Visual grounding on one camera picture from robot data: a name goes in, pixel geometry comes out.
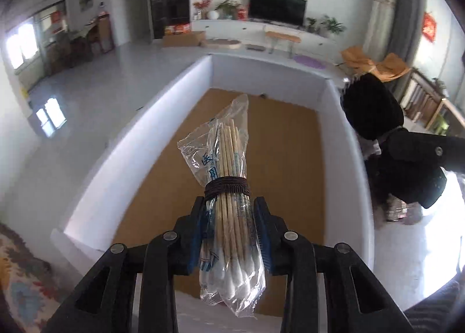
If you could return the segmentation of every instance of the purple mat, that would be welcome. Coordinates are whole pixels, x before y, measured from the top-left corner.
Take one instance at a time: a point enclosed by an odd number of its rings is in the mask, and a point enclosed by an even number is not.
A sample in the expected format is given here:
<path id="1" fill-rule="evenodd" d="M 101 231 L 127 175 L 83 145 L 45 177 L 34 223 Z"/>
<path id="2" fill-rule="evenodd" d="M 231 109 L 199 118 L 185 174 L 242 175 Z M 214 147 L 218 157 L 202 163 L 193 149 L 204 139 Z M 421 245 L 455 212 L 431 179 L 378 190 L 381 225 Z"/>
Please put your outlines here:
<path id="1" fill-rule="evenodd" d="M 307 67 L 313 67 L 315 69 L 326 69 L 326 66 L 321 61 L 318 61 L 317 59 L 314 59 L 310 56 L 296 55 L 294 56 L 294 60 L 297 63 L 305 65 Z"/>

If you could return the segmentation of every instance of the cardboard box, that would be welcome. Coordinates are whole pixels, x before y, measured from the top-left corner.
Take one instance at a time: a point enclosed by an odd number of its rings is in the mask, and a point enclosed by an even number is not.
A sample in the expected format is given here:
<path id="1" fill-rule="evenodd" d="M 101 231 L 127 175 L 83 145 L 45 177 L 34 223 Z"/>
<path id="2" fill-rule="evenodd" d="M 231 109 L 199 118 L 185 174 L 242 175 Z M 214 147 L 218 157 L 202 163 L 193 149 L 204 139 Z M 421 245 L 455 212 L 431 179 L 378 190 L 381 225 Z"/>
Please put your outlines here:
<path id="1" fill-rule="evenodd" d="M 205 39 L 205 31 L 193 31 L 187 34 L 165 35 L 164 47 L 196 47 Z"/>
<path id="2" fill-rule="evenodd" d="M 164 34 L 165 35 L 173 35 L 174 34 L 174 26 L 165 26 Z"/>

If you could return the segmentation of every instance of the wooden bench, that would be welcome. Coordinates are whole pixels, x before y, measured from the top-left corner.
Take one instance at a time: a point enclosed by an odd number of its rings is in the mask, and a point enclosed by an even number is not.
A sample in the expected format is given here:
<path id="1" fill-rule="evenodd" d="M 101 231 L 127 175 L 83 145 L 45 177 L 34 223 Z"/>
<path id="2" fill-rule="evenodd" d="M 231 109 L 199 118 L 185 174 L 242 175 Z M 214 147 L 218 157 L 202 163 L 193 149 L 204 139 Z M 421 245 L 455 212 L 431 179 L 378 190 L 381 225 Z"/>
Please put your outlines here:
<path id="1" fill-rule="evenodd" d="M 295 35 L 281 34 L 280 32 L 267 31 L 265 36 L 271 38 L 271 49 L 270 53 L 273 53 L 278 40 L 287 40 L 289 41 L 289 58 L 292 58 L 292 50 L 294 48 L 294 43 L 301 43 L 302 40 Z"/>

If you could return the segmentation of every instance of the white cabinet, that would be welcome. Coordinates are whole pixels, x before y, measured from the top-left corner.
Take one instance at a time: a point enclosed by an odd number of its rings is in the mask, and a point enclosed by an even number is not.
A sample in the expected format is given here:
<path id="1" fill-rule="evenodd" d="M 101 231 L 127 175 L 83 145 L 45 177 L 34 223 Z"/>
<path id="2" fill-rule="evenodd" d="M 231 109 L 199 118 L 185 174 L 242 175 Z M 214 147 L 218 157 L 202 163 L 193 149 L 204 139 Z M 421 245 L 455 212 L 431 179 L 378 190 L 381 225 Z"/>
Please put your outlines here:
<path id="1" fill-rule="evenodd" d="M 244 22 L 231 20 L 200 20 L 192 21 L 192 31 L 205 31 L 209 39 L 237 39 L 243 44 L 257 44 L 270 48 L 271 40 L 265 36 L 267 31 L 295 35 L 301 38 L 301 43 L 295 44 L 297 54 L 315 56 L 330 63 L 339 63 L 340 54 L 336 42 L 306 31 L 290 29 L 267 23 Z M 289 43 L 279 41 L 277 49 L 287 51 Z"/>

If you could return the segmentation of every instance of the cotton swab bundle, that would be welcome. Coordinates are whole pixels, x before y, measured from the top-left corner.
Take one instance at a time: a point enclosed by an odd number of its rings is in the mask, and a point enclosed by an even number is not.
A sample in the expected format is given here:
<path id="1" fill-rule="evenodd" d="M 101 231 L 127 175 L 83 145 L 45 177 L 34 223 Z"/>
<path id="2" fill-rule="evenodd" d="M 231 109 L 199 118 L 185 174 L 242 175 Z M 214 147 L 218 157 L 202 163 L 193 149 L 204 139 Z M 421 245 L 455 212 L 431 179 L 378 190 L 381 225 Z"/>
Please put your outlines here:
<path id="1" fill-rule="evenodd" d="M 202 185 L 218 177 L 246 178 L 247 106 L 247 96 L 241 95 L 178 143 Z M 265 279 L 250 199 L 223 192 L 207 199 L 205 208 L 209 220 L 201 248 L 201 299 L 224 301 L 237 316 L 253 316 Z"/>

